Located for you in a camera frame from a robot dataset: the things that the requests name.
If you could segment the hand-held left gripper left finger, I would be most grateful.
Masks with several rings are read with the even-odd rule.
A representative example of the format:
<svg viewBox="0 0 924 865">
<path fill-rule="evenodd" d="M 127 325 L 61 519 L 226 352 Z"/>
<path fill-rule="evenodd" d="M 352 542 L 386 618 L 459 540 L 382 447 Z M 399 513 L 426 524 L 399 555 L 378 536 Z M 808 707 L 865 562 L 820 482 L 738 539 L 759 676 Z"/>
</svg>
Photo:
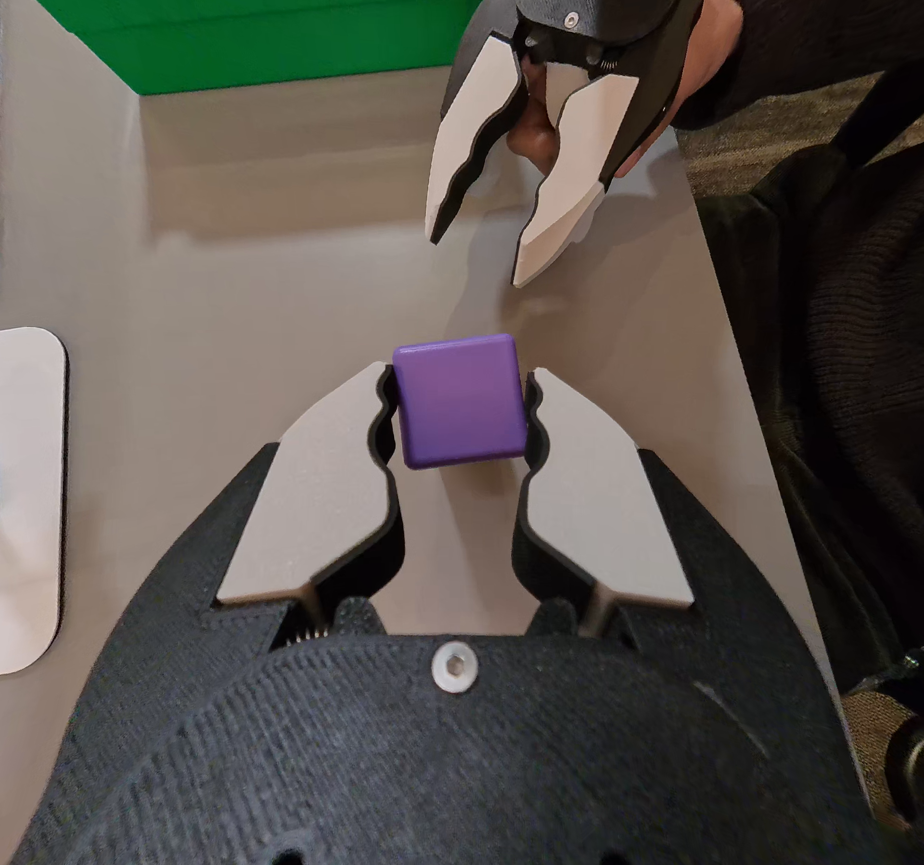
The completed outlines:
<svg viewBox="0 0 924 865">
<path fill-rule="evenodd" d="M 310 406 L 281 436 L 216 598 L 296 599 L 330 624 L 346 598 L 370 598 L 405 555 L 388 461 L 398 407 L 391 364 L 374 362 Z"/>
</svg>

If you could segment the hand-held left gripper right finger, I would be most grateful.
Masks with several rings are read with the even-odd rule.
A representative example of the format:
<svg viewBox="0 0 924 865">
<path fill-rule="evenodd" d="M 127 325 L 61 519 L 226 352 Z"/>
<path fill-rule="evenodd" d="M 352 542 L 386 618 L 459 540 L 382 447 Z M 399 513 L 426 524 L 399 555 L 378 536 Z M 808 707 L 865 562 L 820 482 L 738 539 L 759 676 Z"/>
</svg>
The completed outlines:
<svg viewBox="0 0 924 865">
<path fill-rule="evenodd" d="M 544 367 L 526 379 L 528 466 L 514 524 L 514 573 L 541 603 L 569 606 L 602 636 L 625 605 L 687 611 L 695 601 L 628 432 Z"/>
</svg>

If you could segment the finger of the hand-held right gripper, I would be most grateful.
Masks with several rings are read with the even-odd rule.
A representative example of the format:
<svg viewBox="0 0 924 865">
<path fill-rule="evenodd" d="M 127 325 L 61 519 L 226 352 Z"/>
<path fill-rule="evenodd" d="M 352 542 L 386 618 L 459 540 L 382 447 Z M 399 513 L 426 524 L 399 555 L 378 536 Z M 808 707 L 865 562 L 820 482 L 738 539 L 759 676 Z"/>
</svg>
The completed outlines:
<svg viewBox="0 0 924 865">
<path fill-rule="evenodd" d="M 526 102 L 526 80 L 513 44 L 489 35 L 437 131 L 425 207 L 431 243 L 445 235 L 493 145 L 512 129 Z"/>
<path fill-rule="evenodd" d="M 536 192 L 533 213 L 518 239 L 511 283 L 523 288 L 584 239 L 606 186 L 604 167 L 629 111 L 639 78 L 607 74 L 564 101 L 559 154 Z"/>
</svg>

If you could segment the purple cube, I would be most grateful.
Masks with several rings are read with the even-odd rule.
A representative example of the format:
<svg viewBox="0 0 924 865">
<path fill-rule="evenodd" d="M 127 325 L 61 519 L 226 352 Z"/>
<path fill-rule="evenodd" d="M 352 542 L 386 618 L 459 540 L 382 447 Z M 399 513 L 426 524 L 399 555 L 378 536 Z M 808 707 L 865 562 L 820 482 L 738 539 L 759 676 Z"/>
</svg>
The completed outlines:
<svg viewBox="0 0 924 865">
<path fill-rule="evenodd" d="M 392 365 L 410 469 L 524 455 L 526 411 L 511 335 L 404 345 Z"/>
</svg>

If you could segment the green plastic bin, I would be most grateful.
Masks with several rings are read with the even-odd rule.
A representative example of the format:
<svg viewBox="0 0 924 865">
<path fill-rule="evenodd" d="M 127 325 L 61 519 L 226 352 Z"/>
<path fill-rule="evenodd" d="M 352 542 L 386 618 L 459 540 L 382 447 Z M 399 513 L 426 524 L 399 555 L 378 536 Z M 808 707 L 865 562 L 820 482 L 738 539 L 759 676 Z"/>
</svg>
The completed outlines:
<svg viewBox="0 0 924 865">
<path fill-rule="evenodd" d="M 481 0 L 36 0 L 156 96 L 450 64 Z"/>
</svg>

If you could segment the person's right forearm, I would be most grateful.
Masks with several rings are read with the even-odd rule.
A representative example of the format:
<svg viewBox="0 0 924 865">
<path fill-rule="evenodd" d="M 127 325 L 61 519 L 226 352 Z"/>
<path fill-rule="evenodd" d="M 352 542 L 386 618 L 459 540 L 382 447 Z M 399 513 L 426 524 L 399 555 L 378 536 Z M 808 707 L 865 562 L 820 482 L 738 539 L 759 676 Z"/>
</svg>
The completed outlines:
<svg viewBox="0 0 924 865">
<path fill-rule="evenodd" d="M 764 97 L 798 94 L 922 59 L 923 0 L 735 0 L 743 30 L 718 74 L 679 109 L 696 131 Z"/>
</svg>

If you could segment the grey desk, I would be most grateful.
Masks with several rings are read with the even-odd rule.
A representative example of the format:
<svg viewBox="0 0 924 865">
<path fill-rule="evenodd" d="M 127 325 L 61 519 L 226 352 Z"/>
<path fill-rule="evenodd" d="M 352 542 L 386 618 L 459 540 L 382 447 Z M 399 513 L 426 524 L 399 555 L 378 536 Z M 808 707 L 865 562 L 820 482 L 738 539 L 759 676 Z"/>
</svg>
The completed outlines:
<svg viewBox="0 0 924 865">
<path fill-rule="evenodd" d="M 49 764 L 128 600 L 262 444 L 396 346 L 482 333 L 655 450 L 831 678 L 673 132 L 518 290 L 536 178 L 502 144 L 424 237 L 444 69 L 141 98 L 36 0 L 2 10 L 2 326 L 71 373 L 63 621 L 2 677 L 4 768 Z"/>
</svg>

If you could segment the person's right hand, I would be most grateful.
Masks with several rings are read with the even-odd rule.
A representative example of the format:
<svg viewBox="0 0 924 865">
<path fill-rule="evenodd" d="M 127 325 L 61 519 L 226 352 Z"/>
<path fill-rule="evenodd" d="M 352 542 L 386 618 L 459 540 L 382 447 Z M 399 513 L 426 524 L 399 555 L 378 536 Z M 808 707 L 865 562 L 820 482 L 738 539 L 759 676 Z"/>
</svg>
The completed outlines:
<svg viewBox="0 0 924 865">
<path fill-rule="evenodd" d="M 719 73 L 740 40 L 744 13 L 737 0 L 703 0 L 699 20 L 687 42 L 687 55 L 671 107 L 657 128 L 641 143 L 616 171 L 616 178 L 625 177 L 641 160 L 666 128 L 673 123 L 679 110 Z M 525 157 L 537 169 L 548 174 L 558 157 L 559 135 L 547 110 L 547 66 L 534 65 L 524 56 L 521 67 L 526 79 L 526 108 L 506 135 L 506 143 L 515 155 Z"/>
</svg>

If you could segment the person's black clothed legs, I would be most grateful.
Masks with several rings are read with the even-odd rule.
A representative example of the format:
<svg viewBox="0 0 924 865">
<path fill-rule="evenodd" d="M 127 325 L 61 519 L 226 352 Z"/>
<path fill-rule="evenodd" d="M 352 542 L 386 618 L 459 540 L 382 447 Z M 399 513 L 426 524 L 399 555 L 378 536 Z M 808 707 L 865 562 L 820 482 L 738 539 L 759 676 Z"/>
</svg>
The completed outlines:
<svg viewBox="0 0 924 865">
<path fill-rule="evenodd" d="M 922 62 L 748 191 L 698 199 L 873 809 L 922 841 Z"/>
</svg>

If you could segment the white board stand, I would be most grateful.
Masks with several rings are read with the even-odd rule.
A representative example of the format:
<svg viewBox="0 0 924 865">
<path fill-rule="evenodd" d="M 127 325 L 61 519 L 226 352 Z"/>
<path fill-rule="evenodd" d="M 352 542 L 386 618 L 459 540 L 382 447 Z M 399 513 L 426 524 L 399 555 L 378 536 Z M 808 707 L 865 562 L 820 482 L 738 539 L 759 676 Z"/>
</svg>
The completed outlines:
<svg viewBox="0 0 924 865">
<path fill-rule="evenodd" d="M 1 332 L 1 674 L 49 649 L 61 623 L 68 359 L 44 328 Z"/>
</svg>

